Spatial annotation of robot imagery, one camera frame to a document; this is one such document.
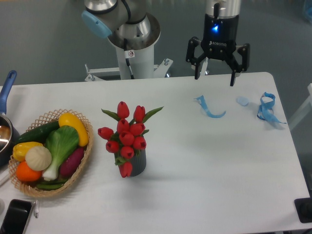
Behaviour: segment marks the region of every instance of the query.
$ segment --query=red tulip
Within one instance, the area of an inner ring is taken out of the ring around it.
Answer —
[[[127,176],[131,175],[132,172],[132,164],[131,162],[125,162],[124,164],[119,166],[119,171],[122,178],[125,178]]]
[[[132,147],[124,146],[124,147],[121,148],[120,154],[124,158],[131,159],[133,157],[133,155],[135,155],[135,152],[134,152]]]
[[[129,108],[124,101],[121,101],[117,107],[117,115],[119,118],[127,118],[129,116]]]
[[[130,129],[130,125],[126,119],[123,118],[123,119],[118,121],[118,124],[117,124],[117,132],[118,133],[121,133],[123,131],[129,131],[129,129]]]
[[[106,150],[110,153],[117,153],[119,150],[119,144],[117,141],[109,140],[106,143]]]
[[[135,137],[132,133],[123,131],[119,134],[119,139],[123,145],[130,146],[133,144]]]
[[[97,130],[97,134],[105,139],[105,140],[109,140],[109,138],[111,138],[112,134],[114,134],[114,131],[110,128],[104,127],[104,128],[99,128]]]
[[[136,110],[133,114],[133,118],[136,119],[137,123],[141,123],[145,117],[145,107],[144,106],[137,106]]]
[[[134,143],[133,143],[133,148],[135,148],[137,150],[144,150],[146,148],[146,141],[145,141],[144,137],[137,136],[135,138]]]
[[[143,123],[135,123],[130,126],[130,133],[132,133],[135,137],[141,135],[145,130],[145,126]]]

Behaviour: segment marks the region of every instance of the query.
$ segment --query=green cucumber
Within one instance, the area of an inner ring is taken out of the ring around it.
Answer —
[[[59,122],[53,121],[50,123],[43,124],[37,128],[34,128],[24,134],[20,135],[16,140],[15,144],[23,143],[23,142],[40,142],[44,143],[49,134],[59,128]]]
[[[51,180],[51,181],[41,181],[39,184],[65,184],[68,179]]]
[[[37,184],[36,188],[40,190],[56,190],[63,187],[64,183],[61,184]]]

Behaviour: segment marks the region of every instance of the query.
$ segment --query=fruit basket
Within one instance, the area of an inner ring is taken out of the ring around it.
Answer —
[[[84,147],[84,156],[81,160],[81,163],[79,164],[74,174],[63,184],[62,187],[55,189],[55,190],[47,191],[47,190],[40,190],[36,188],[35,186],[32,186],[31,183],[25,183],[25,182],[20,181],[16,176],[17,167],[20,162],[17,161],[15,158],[13,158],[13,156],[11,156],[11,160],[9,161],[9,166],[8,166],[11,182],[14,184],[15,188],[19,189],[21,192],[23,192],[24,194],[28,196],[51,197],[51,196],[59,195],[60,193],[68,189],[78,179],[78,177],[82,174],[83,169],[86,166],[86,163],[89,160],[91,149],[92,149],[93,142],[94,142],[94,135],[93,135],[93,129],[92,129],[91,123],[82,113],[78,113],[73,110],[62,110],[62,109],[50,111],[40,116],[38,119],[36,119],[35,122],[32,123],[31,126],[26,131],[28,132],[43,124],[56,121],[59,119],[59,117],[62,114],[67,113],[67,112],[77,116],[82,122],[83,126],[85,127],[88,133],[89,142],[87,146]]]

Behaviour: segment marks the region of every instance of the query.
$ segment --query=gray floor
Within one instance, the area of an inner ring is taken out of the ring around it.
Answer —
[[[174,60],[172,76],[192,76],[185,62],[188,40],[202,38],[205,0],[147,0],[161,25],[155,63]],[[248,72],[269,72],[289,119],[308,97],[312,83],[312,24],[303,0],[242,0],[237,44],[251,45]],[[89,68],[117,67],[114,48],[91,34],[81,20],[83,0],[0,1],[0,85],[18,72],[16,84],[83,82]],[[214,74],[228,74],[211,62]],[[292,132],[306,171],[312,170],[312,113]]]

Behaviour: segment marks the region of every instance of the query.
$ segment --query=saucepan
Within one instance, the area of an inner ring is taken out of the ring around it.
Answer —
[[[10,71],[0,92],[0,166],[9,162],[15,141],[20,136],[12,122],[5,116],[6,101],[16,76],[16,71]]]

